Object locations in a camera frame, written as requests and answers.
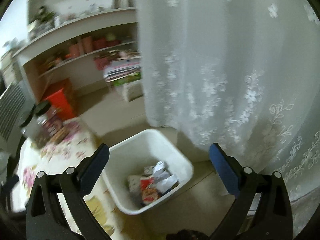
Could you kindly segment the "green printed paper cup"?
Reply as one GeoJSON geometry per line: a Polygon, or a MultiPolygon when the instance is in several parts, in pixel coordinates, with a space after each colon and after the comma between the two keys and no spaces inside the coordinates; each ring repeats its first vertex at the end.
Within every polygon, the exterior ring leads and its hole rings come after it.
{"type": "Polygon", "coordinates": [[[130,175],[127,178],[129,192],[131,194],[140,194],[140,175],[130,175]]]}

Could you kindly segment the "clear plastic bag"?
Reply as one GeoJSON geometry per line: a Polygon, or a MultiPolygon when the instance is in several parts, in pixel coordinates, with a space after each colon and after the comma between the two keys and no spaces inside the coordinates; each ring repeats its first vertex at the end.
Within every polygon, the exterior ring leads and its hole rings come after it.
{"type": "Polygon", "coordinates": [[[178,178],[167,170],[167,165],[163,161],[159,161],[152,171],[152,177],[156,190],[160,194],[166,194],[178,183],[178,178]]]}

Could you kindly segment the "red snack cup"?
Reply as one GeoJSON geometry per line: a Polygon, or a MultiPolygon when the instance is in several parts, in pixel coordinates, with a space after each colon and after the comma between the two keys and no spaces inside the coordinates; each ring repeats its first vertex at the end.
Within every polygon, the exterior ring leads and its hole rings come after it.
{"type": "Polygon", "coordinates": [[[140,178],[140,194],[144,205],[149,205],[159,198],[155,180],[152,176],[140,178]]]}

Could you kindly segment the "white plastic trash bin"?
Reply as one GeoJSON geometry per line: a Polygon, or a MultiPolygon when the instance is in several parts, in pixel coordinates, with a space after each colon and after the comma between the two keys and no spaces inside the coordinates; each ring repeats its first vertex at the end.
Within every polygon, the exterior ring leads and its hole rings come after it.
{"type": "Polygon", "coordinates": [[[192,163],[156,129],[146,129],[110,148],[110,158],[101,176],[117,208],[127,215],[138,215],[167,202],[192,178],[192,163]],[[167,164],[178,185],[155,202],[143,207],[130,196],[127,178],[138,175],[158,161],[167,164]]]}

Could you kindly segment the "floral tablecloth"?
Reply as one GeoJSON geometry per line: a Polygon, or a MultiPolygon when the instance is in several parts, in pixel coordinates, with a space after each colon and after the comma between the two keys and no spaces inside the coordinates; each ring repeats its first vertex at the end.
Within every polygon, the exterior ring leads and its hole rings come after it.
{"type": "MultiPolygon", "coordinates": [[[[24,211],[29,200],[36,175],[43,171],[47,175],[61,174],[69,167],[77,167],[90,157],[100,142],[89,127],[79,118],[64,122],[69,133],[59,144],[48,143],[38,150],[30,139],[21,149],[17,167],[18,184],[11,194],[13,211],[24,211]]],[[[107,192],[102,179],[99,179],[91,193],[84,197],[93,216],[112,239],[123,239],[123,219],[116,213],[116,206],[107,192]]]]}

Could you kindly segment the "clear jar with nuts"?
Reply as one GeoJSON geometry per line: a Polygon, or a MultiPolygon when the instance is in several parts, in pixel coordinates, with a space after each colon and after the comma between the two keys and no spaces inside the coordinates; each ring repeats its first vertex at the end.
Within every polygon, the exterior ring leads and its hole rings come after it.
{"type": "Polygon", "coordinates": [[[40,127],[36,119],[33,117],[32,111],[22,113],[18,121],[18,126],[25,138],[36,141],[39,137],[40,127]]]}

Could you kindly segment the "purple label snack jar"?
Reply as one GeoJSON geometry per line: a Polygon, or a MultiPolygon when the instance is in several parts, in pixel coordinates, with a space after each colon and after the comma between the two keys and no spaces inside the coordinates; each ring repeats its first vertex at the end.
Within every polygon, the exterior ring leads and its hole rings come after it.
{"type": "Polygon", "coordinates": [[[62,120],[57,116],[56,108],[45,100],[35,107],[34,112],[37,122],[49,135],[51,144],[59,144],[65,139],[69,131],[65,128],[62,120]]]}

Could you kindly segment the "red gift box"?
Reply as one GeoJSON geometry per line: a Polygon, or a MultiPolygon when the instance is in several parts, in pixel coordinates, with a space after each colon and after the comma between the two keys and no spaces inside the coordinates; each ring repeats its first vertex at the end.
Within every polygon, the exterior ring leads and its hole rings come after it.
{"type": "Polygon", "coordinates": [[[57,110],[58,117],[65,121],[77,117],[76,100],[69,78],[51,84],[42,96],[57,110]]]}

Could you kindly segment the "grey striped sofa cover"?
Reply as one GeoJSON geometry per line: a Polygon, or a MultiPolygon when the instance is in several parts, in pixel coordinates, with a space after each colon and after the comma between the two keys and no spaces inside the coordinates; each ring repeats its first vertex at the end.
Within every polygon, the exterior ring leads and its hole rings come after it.
{"type": "Polygon", "coordinates": [[[30,112],[34,100],[25,82],[11,83],[1,95],[1,144],[8,148],[18,140],[20,127],[18,121],[24,112],[30,112]]]}

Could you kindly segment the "stack of books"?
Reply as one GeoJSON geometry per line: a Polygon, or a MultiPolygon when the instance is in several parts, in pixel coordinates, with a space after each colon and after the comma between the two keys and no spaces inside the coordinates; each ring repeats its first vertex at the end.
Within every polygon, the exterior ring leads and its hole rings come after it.
{"type": "Polygon", "coordinates": [[[15,50],[9,50],[1,56],[1,74],[7,87],[12,83],[19,83],[23,79],[14,52],[15,50]]]}

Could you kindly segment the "white floral lace curtain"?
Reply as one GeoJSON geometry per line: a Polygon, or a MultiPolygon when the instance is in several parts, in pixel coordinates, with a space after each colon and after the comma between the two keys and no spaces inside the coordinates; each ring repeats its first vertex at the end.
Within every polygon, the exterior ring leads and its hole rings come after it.
{"type": "Polygon", "coordinates": [[[283,175],[293,234],[319,205],[319,18],[308,0],[135,0],[145,111],[192,161],[217,142],[283,175]]]}

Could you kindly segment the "pink hanging basket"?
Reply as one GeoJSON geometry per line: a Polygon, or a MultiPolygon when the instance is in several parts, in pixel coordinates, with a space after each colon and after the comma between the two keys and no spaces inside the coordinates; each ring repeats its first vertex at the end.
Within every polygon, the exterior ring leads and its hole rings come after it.
{"type": "Polygon", "coordinates": [[[97,70],[104,70],[110,64],[110,59],[108,57],[95,57],[94,63],[97,70]]]}

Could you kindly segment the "pile of papers and box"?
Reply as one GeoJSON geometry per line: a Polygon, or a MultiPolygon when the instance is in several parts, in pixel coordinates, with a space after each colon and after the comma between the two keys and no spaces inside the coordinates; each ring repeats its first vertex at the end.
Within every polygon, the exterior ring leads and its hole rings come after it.
{"type": "Polygon", "coordinates": [[[105,82],[116,89],[124,101],[142,96],[141,55],[131,49],[109,51],[103,69],[105,82]]]}

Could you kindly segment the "pink flower pot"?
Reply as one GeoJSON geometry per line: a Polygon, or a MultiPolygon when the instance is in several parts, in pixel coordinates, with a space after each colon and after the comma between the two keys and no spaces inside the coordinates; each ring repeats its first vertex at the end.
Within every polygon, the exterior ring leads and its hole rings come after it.
{"type": "Polygon", "coordinates": [[[92,36],[84,37],[82,39],[82,45],[83,45],[85,54],[91,53],[94,50],[92,36]]]}
{"type": "Polygon", "coordinates": [[[73,44],[69,47],[71,58],[75,59],[80,56],[80,49],[78,44],[73,44]]]}

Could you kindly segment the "white bookshelf unit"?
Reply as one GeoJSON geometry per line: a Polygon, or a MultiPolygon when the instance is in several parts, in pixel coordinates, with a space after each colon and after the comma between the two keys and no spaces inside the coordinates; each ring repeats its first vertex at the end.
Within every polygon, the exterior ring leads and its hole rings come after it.
{"type": "Polygon", "coordinates": [[[35,101],[66,78],[81,94],[103,87],[103,71],[96,69],[94,58],[138,48],[136,2],[132,8],[111,6],[112,0],[27,0],[28,37],[15,58],[35,101]],[[87,36],[94,50],[85,54],[82,39],[87,36]],[[80,49],[75,59],[69,53],[73,44],[80,49]]]}

